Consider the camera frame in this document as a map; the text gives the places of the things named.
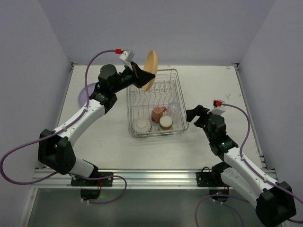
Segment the purple plate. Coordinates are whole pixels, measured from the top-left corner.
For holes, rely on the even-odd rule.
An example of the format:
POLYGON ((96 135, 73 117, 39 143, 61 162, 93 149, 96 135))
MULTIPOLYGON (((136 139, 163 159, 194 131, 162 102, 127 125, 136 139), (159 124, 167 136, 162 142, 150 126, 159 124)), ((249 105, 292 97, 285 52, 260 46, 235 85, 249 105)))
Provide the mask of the purple plate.
MULTIPOLYGON (((89 96, 93 93, 95 88, 95 83, 88 84, 88 94, 89 96)), ((86 104, 87 96, 85 87, 80 91, 78 95, 78 105, 79 107, 83 107, 86 104)))

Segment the pink mug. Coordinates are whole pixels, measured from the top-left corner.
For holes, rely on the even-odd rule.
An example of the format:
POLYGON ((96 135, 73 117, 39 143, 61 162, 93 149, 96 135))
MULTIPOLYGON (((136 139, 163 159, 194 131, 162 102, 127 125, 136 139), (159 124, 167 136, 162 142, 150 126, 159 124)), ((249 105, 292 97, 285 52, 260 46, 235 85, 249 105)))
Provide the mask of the pink mug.
POLYGON ((166 107, 156 106, 153 108, 151 113, 151 120, 155 123, 160 121, 160 118, 164 115, 164 112, 167 110, 166 107))

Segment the clear glass tumbler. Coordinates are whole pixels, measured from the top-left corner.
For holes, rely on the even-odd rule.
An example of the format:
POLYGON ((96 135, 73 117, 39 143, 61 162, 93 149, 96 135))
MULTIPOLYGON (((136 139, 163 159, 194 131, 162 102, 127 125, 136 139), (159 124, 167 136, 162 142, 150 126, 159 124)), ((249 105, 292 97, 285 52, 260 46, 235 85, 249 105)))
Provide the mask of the clear glass tumbler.
POLYGON ((178 102, 170 102, 168 105, 167 114, 173 119, 178 118, 180 115, 180 104, 178 102))

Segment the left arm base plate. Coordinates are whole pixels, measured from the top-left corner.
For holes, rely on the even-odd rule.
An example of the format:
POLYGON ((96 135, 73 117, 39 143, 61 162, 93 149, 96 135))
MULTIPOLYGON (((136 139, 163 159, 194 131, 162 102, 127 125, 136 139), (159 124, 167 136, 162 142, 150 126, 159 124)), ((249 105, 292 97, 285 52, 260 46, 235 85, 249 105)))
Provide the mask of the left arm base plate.
POLYGON ((74 177, 71 180, 71 186, 78 187, 111 187, 113 183, 113 172, 95 172, 92 173, 90 178, 101 178, 105 177, 102 180, 86 180, 80 177, 74 177))

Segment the yellow plate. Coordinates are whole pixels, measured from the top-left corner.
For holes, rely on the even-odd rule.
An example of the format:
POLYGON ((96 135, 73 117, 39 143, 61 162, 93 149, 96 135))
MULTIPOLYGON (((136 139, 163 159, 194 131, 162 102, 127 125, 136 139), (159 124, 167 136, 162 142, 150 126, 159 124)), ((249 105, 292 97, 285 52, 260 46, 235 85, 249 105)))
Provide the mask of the yellow plate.
MULTIPOLYGON (((150 50, 150 52, 148 53, 143 70, 152 73, 154 75, 157 75, 158 55, 154 50, 150 50)), ((146 85, 144 85, 142 87, 142 91, 144 92, 149 91, 153 86, 154 82, 155 82, 155 78, 153 78, 146 85)))

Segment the white brown cup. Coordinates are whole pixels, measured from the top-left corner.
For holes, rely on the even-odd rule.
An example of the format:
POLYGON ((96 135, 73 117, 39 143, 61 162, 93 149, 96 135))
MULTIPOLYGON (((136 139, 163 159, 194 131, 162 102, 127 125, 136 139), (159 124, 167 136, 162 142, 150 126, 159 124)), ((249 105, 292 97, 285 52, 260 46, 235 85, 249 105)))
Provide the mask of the white brown cup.
POLYGON ((159 131, 168 131, 173 128, 173 119, 169 115, 164 115, 159 120, 159 131))

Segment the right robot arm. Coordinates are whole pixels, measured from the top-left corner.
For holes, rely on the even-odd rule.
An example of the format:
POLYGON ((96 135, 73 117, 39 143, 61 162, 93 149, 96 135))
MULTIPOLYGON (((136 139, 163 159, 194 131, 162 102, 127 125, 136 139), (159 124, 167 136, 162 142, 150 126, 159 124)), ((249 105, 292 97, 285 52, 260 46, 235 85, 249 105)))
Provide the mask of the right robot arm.
POLYGON ((215 100, 212 110, 198 105, 186 111, 187 122, 198 117, 194 125, 203 129, 211 151, 221 159, 221 163, 213 166, 211 171, 196 173, 197 185, 201 186, 208 175, 212 183, 232 187, 253 206, 264 226, 276 227, 296 215, 292 188, 258 168, 243 154, 243 146, 238 146, 227 135, 222 117, 226 106, 215 100))

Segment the white striped bowl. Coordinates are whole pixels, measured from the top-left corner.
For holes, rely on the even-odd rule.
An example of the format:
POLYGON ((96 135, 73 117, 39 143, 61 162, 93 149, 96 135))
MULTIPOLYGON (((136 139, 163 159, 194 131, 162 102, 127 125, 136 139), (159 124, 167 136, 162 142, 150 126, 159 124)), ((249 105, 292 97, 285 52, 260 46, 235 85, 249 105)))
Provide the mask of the white striped bowl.
POLYGON ((146 134, 151 132, 152 124, 148 118, 138 117, 132 122, 131 132, 135 134, 146 134))

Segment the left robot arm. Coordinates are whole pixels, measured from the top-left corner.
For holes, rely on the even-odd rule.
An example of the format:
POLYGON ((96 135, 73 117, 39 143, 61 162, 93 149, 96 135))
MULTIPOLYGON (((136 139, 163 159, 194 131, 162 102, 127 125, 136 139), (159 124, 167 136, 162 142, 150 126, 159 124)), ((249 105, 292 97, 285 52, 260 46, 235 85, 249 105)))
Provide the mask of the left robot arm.
POLYGON ((117 92, 130 85, 142 88, 155 79, 157 69, 156 61, 146 63, 143 69, 131 62, 123 72, 117 72, 112 64, 102 66, 98 82, 86 104, 63 125, 41 132, 38 161, 62 175, 91 177, 97 168, 88 161, 76 158, 73 151, 76 141, 90 125, 108 113, 117 101, 117 92))

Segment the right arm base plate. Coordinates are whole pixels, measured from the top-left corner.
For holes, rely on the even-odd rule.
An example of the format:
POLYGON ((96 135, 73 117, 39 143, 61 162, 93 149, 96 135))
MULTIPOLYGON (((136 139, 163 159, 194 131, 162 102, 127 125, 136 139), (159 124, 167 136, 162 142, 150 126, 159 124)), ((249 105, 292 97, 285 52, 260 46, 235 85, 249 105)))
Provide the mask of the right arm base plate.
POLYGON ((226 184, 222 181, 218 172, 196 172, 196 184, 198 187, 224 187, 226 184))

